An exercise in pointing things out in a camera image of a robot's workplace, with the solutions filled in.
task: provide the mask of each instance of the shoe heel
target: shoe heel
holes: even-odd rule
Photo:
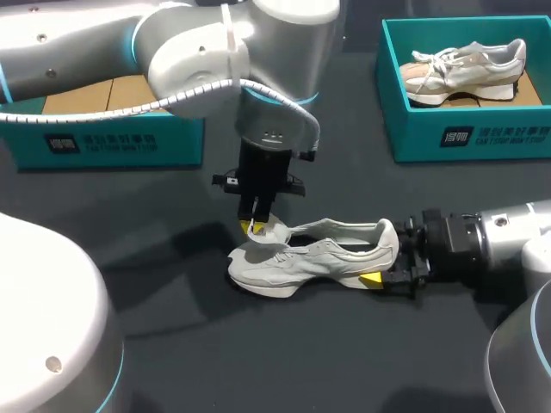
[[[486,86],[479,87],[473,95],[478,96],[480,99],[487,99],[488,101],[512,101],[515,97],[515,85],[502,84],[499,86]]]

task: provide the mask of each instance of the yellow gripper tip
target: yellow gripper tip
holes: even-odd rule
[[[241,224],[241,229],[243,230],[243,232],[246,234],[247,232],[249,232],[249,226],[251,225],[251,222],[250,221],[246,221],[246,220],[242,220],[242,221],[239,221],[239,223]],[[260,230],[262,230],[264,228],[264,226],[266,225],[265,222],[256,222],[254,223],[253,227],[252,227],[252,233],[253,234],[256,234],[257,232],[259,232]]]
[[[378,287],[382,287],[382,275],[381,273],[370,273],[370,274],[362,274],[360,275],[360,280],[367,284],[375,284],[378,285]]]

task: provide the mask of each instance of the white cable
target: white cable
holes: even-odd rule
[[[317,151],[319,146],[320,127],[318,120],[311,115],[307,110],[301,107],[299,104],[291,101],[281,93],[265,86],[261,83],[254,82],[248,79],[240,79],[240,86],[242,88],[252,89],[255,92],[266,96],[274,101],[279,102],[282,106],[290,109],[298,114],[300,117],[312,127],[313,129],[313,142],[311,151]],[[112,120],[119,118],[127,118],[130,116],[136,116],[138,114],[146,114],[153,110],[168,109],[175,106],[179,102],[191,100],[196,96],[204,95],[216,89],[225,89],[233,85],[233,80],[226,79],[222,81],[216,81],[207,83],[202,86],[198,86],[194,89],[189,89],[184,92],[177,93],[173,96],[166,97],[159,101],[146,103],[144,105],[135,106],[133,108],[124,108],[117,110],[109,110],[107,112],[95,112],[91,114],[6,114],[0,113],[0,123],[37,123],[37,124],[64,124],[64,123],[91,123],[99,122],[102,120]]]

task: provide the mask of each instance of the gray sneaker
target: gray sneaker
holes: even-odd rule
[[[229,257],[228,272],[242,288],[276,298],[293,295],[305,282],[330,278],[345,287],[368,289],[361,275],[390,269],[399,241],[393,224],[345,224],[322,219],[288,228],[270,216],[264,228]]]
[[[399,68],[407,97],[426,106],[439,106],[456,93],[481,99],[509,101],[526,63],[526,43],[516,39],[505,46],[476,41],[461,49],[437,54],[412,53],[416,63]]]

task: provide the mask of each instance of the black table surface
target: black table surface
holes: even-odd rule
[[[374,64],[331,60],[314,110],[319,158],[292,166],[307,197],[275,204],[286,223],[548,197],[546,161],[394,163]],[[101,269],[127,337],[133,413],[491,412],[483,358],[504,304],[459,283],[410,301],[331,283],[270,300],[227,282],[226,255],[245,236],[238,199],[210,180],[236,166],[234,109],[208,120],[199,170],[18,174],[0,150],[0,210],[70,237]]]

